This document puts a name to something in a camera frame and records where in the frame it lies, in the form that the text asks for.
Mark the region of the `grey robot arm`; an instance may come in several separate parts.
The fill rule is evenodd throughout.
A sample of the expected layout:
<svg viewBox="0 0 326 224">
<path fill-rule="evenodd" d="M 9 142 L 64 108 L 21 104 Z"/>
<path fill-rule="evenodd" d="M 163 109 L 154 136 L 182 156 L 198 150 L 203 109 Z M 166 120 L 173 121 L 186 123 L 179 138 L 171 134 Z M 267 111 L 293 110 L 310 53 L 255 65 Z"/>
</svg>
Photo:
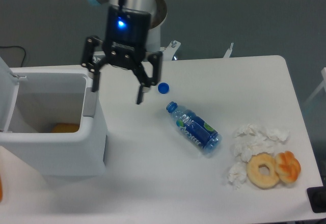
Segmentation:
<svg viewBox="0 0 326 224">
<path fill-rule="evenodd" d="M 159 0 L 88 1 L 108 3 L 104 39 L 87 37 L 80 62 L 93 75 L 92 92 L 99 89 L 101 68 L 110 64 L 133 72 L 140 83 L 137 104 L 141 104 L 144 93 L 161 78 L 160 25 L 166 11 L 159 9 Z"/>
</svg>

